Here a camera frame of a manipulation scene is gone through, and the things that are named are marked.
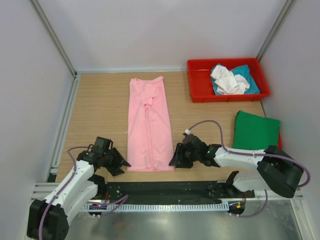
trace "wooden table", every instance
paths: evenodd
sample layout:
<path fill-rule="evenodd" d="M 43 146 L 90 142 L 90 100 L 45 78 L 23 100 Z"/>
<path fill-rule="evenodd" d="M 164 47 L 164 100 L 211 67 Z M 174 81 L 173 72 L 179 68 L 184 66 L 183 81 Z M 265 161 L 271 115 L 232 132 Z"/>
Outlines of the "wooden table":
<path fill-rule="evenodd" d="M 127 129 L 129 82 L 131 78 L 152 80 L 164 76 L 173 147 L 183 139 L 185 129 L 193 124 L 213 119 L 223 129 L 224 142 L 232 147 L 235 116 L 239 110 L 264 116 L 259 101 L 193 103 L 189 95 L 186 72 L 134 72 L 83 74 L 80 80 L 64 150 L 56 181 L 61 182 L 73 164 L 67 149 L 93 144 L 97 136 L 112 139 L 119 152 L 127 157 Z M 203 123 L 192 130 L 207 144 L 219 144 L 219 129 L 213 123 Z M 72 153 L 76 157 L 81 149 Z M 236 169 L 230 167 L 206 167 L 196 162 L 191 169 L 177 168 L 174 172 L 127 172 L 112 177 L 105 169 L 96 171 L 106 182 L 157 182 L 157 181 L 223 181 Z"/>

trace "white wall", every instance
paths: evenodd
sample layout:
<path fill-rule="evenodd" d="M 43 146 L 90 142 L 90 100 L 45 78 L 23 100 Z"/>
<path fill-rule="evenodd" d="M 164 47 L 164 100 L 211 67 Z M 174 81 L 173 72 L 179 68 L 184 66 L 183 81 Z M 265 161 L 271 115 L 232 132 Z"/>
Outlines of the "white wall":
<path fill-rule="evenodd" d="M 40 0 L 78 71 L 255 57 L 285 0 Z"/>
<path fill-rule="evenodd" d="M 271 90 L 263 106 L 268 117 L 282 122 L 285 151 L 311 171 L 311 183 L 303 188 L 303 193 L 317 228 L 320 226 L 319 12 L 319 0 L 297 1 L 262 59 Z"/>
<path fill-rule="evenodd" d="M 19 240 L 72 76 L 29 1 L 0 1 L 0 33 L 0 239 Z"/>

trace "white cloth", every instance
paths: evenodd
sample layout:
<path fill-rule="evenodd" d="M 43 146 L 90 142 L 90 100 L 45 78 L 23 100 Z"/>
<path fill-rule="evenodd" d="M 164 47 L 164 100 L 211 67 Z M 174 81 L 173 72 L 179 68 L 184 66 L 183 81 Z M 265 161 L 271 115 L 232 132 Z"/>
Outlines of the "white cloth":
<path fill-rule="evenodd" d="M 225 66 L 215 66 L 210 76 L 218 86 L 217 92 L 223 95 L 242 95 L 250 88 L 250 84 L 242 75 L 234 75 Z"/>

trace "green cloth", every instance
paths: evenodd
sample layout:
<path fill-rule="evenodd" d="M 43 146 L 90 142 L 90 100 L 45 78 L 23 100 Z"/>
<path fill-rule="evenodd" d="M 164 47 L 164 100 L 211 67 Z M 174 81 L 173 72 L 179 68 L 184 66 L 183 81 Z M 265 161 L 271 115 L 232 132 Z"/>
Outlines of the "green cloth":
<path fill-rule="evenodd" d="M 233 148 L 245 150 L 278 146 L 280 121 L 239 111 L 235 117 Z"/>

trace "metal frame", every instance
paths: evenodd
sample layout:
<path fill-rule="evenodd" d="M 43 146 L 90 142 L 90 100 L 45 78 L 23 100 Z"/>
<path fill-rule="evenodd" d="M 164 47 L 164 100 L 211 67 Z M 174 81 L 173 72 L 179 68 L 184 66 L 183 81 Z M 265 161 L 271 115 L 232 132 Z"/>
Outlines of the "metal frame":
<path fill-rule="evenodd" d="M 128 69 L 109 69 L 109 70 L 81 70 L 79 74 L 121 74 L 121 73 L 162 73 L 162 72 L 186 72 L 187 66 L 168 67 L 168 68 L 128 68 Z"/>
<path fill-rule="evenodd" d="M 297 0 L 286 0 L 270 32 L 268 33 L 266 39 L 264 40 L 264 43 L 262 44 L 262 47 L 260 48 L 258 55 L 256 56 L 259 62 L 262 60 L 266 51 L 270 47 L 272 41 L 275 39 L 277 33 L 279 32 L 281 26 L 285 22 L 288 14 L 290 13 L 293 6 L 295 5 L 296 1 Z"/>
<path fill-rule="evenodd" d="M 47 33 L 49 34 L 49 36 L 51 37 L 54 45 L 56 46 L 58 52 L 61 54 L 61 57 L 63 58 L 65 64 L 67 65 L 67 67 L 69 68 L 72 76 L 75 78 L 77 73 L 76 70 L 74 69 L 68 55 L 66 54 L 66 51 L 64 50 L 64 47 L 62 46 L 62 44 L 59 41 L 59 38 L 57 37 L 53 27 L 51 26 L 44 10 L 42 9 L 40 3 L 38 2 L 38 0 L 29 0 L 31 5 L 33 6 L 36 14 L 38 15 L 38 17 L 40 18 L 40 21 L 42 22 L 44 28 L 46 29 Z"/>
<path fill-rule="evenodd" d="M 68 127 L 69 127 L 72 111 L 74 108 L 74 104 L 76 101 L 76 97 L 77 97 L 80 79 L 81 79 L 81 74 L 77 74 L 76 77 L 73 79 L 69 96 L 65 104 L 63 116 L 60 122 L 60 127 L 56 136 L 54 150 L 51 157 L 51 167 L 47 174 L 46 179 L 48 179 L 49 174 L 56 175 L 58 173 L 58 168 L 59 168 L 62 152 L 63 152 L 65 141 L 66 141 Z"/>
<path fill-rule="evenodd" d="M 34 190 L 33 190 L 33 194 L 31 196 L 31 201 L 33 201 L 35 199 L 43 200 L 47 195 L 49 195 L 53 190 L 55 190 L 59 184 L 60 184 L 59 182 L 36 183 Z M 288 198 L 279 196 L 278 194 L 276 194 L 272 190 L 267 191 L 267 193 L 268 193 L 268 199 L 270 201 L 272 201 L 272 200 L 288 200 Z M 257 199 L 266 199 L 264 190 L 255 190 L 254 194 L 255 194 L 255 197 L 247 198 L 247 201 L 253 201 L 253 200 L 257 200 Z M 304 199 L 300 188 L 298 188 L 296 190 L 293 199 L 294 200 L 303 200 Z M 224 201 L 242 201 L 243 199 L 242 198 L 224 198 L 223 200 Z"/>
<path fill-rule="evenodd" d="M 316 240 L 319 236 L 313 231 L 309 208 L 303 199 L 292 199 L 292 209 L 304 240 Z"/>

